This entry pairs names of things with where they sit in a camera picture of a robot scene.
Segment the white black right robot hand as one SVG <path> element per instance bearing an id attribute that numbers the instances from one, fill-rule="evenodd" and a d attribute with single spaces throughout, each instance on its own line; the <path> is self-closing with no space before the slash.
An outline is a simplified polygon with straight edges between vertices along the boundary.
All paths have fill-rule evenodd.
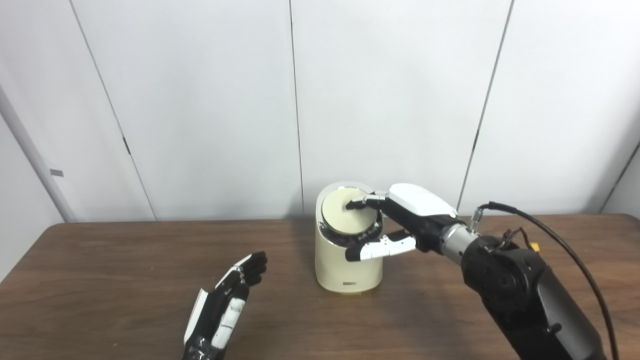
<path id="1" fill-rule="evenodd" d="M 457 210 L 436 194 L 418 185 L 397 183 L 389 191 L 379 191 L 356 197 L 346 204 L 346 210 L 372 208 L 402 227 L 377 240 L 350 246 L 345 251 L 348 262 L 361 262 L 400 255 L 418 249 L 423 253 L 442 255 L 444 231 L 461 224 Z"/>

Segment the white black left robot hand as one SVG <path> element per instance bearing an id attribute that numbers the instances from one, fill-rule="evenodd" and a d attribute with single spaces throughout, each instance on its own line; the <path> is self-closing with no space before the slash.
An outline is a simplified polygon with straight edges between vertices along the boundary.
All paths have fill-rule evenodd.
<path id="1" fill-rule="evenodd" d="M 249 299 L 262 281 L 265 251 L 251 253 L 231 266 L 217 285 L 200 289 L 183 335 L 183 360 L 222 360 Z"/>

